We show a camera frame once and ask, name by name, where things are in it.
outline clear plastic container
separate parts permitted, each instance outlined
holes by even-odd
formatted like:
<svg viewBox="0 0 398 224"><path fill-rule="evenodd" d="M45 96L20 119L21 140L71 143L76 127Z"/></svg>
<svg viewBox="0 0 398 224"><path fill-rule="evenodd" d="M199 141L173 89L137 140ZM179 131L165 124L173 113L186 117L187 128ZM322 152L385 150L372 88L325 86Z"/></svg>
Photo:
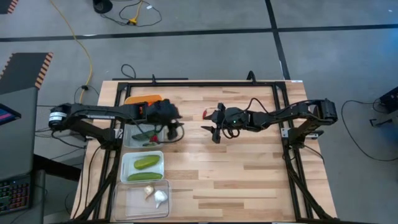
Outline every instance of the clear plastic container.
<svg viewBox="0 0 398 224"><path fill-rule="evenodd" d="M155 126L151 124L140 124L139 127L142 129L143 132L152 131L155 129ZM153 149L161 147L163 145L162 143L160 143L157 144L156 146L143 146L145 143L149 142L149 139L138 141L131 137L137 134L142 134L142 133L136 125L126 124L124 126L123 145L131 149L142 149L142 148ZM161 130L161 132L157 133L157 139L159 141L164 141L164 128Z"/></svg>
<svg viewBox="0 0 398 224"><path fill-rule="evenodd" d="M142 159L146 156L150 155L156 155L159 156L159 162L156 163L154 166L150 166L148 168L138 170L134 167L134 163ZM132 174L137 174L140 172L154 172L157 174L162 174L164 178L164 155L163 152L160 151L149 151L149 152L130 152L126 153L122 157L122 166L121 166L121 171L120 171L120 181L127 183L131 182L128 181L127 178L132 175Z"/></svg>
<svg viewBox="0 0 398 224"><path fill-rule="evenodd" d="M167 200L156 208L155 196L145 199L144 188L151 185L166 193ZM118 183L113 195L112 216L116 222L147 218L164 218L171 211L171 188L166 179L148 182Z"/></svg>

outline garlic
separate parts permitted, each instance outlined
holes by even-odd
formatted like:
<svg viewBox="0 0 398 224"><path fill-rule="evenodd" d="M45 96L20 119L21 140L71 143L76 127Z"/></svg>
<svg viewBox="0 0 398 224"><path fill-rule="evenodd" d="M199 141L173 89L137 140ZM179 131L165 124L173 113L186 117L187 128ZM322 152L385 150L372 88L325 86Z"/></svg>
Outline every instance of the garlic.
<svg viewBox="0 0 398 224"><path fill-rule="evenodd" d="M155 193L156 208L159 208L159 205L165 201L167 201L167 194L161 190L157 190Z"/></svg>
<svg viewBox="0 0 398 224"><path fill-rule="evenodd" d="M147 200L147 198L154 193L155 189L153 186L148 185L144 188L144 192L145 192L145 200Z"/></svg>

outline wooden table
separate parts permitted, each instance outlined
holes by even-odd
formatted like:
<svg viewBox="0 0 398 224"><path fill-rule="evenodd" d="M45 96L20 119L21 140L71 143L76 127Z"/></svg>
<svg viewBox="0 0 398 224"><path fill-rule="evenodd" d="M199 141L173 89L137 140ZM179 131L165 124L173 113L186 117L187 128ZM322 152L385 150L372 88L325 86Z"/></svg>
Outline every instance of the wooden table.
<svg viewBox="0 0 398 224"><path fill-rule="evenodd" d="M117 86L117 81L103 82L98 105L113 106ZM303 83L286 81L286 86L290 103L307 99ZM214 144L211 141L211 133L200 127L212 125L211 121L202 120L202 113L204 109L211 111L216 108L218 102L223 102L226 107L245 108L249 100L256 97L268 111L275 110L271 88L267 86L133 87L131 92L132 96L151 94L160 94L178 107L183 116L181 121L185 123L185 137L178 143L167 144L161 149L165 157L165 178L172 187L171 213L168 218L143 220L144 222L295 220L287 171L282 160L278 125L272 125L260 133L241 131L240 137L236 139L229 140L222 137L221 144ZM261 111L261 107L255 102L251 109ZM302 122L303 120L295 120L295 125ZM109 121L95 120L94 124L101 128L109 127ZM307 140L306 145L319 151L317 141ZM85 203L88 164L98 146L97 141L88 144L83 169L83 193L78 214L83 210ZM122 148L122 155L126 152L132 150ZM301 155L309 191L325 211L335 217L335 207L322 160L306 149L301 150ZM88 191L89 201L98 190L103 157L104 150L100 150L93 159ZM80 185L81 182L76 193L72 216L78 205ZM101 203L100 218L104 217L107 195L106 192ZM305 209L299 190L298 197L304 217Z"/></svg>

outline keyboard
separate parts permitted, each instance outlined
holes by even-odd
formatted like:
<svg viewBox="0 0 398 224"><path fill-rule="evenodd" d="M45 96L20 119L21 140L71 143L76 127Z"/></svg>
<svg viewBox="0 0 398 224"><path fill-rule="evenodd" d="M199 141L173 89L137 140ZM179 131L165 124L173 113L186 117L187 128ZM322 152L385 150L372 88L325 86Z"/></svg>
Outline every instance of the keyboard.
<svg viewBox="0 0 398 224"><path fill-rule="evenodd" d="M0 180L0 215L30 207L31 176Z"/></svg>

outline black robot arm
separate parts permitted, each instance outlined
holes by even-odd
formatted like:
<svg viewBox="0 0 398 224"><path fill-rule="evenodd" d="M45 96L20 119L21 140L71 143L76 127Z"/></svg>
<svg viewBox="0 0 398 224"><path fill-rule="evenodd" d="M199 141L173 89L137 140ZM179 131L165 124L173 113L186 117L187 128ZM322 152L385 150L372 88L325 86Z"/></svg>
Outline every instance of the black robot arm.
<svg viewBox="0 0 398 224"><path fill-rule="evenodd" d="M182 123L173 123L181 118L178 109L169 100L162 100L148 105L136 103L122 106L87 106L65 103L51 109L49 127L52 131L72 130L83 136L91 136L98 140L101 148L115 150L116 132L111 128L101 129L82 119L116 119L126 124L153 124L167 126L169 140L177 137L176 129Z"/></svg>
<svg viewBox="0 0 398 224"><path fill-rule="evenodd" d="M228 131L227 138L235 138L240 130L259 132L267 129L270 125L291 119L303 118L306 121L297 128L289 130L289 144L302 144L306 135L314 132L322 125L331 125L337 121L335 104L328 99L307 100L289 105L288 107L273 112L255 112L239 108L225 108L224 104L218 103L218 109L213 114L205 117L216 124L216 127L202 126L211 131L212 140L220 143L220 131Z"/></svg>

